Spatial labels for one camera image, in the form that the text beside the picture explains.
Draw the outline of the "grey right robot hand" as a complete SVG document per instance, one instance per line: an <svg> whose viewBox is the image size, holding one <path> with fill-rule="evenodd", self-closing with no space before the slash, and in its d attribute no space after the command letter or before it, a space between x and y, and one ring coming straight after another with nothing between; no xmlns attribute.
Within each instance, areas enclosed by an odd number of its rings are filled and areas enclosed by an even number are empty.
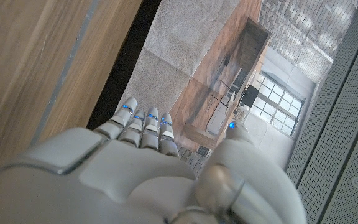
<svg viewBox="0 0 358 224"><path fill-rule="evenodd" d="M295 186L241 123L195 174L171 116L132 97L96 129L67 129L0 167L0 223L305 222Z"/></svg>

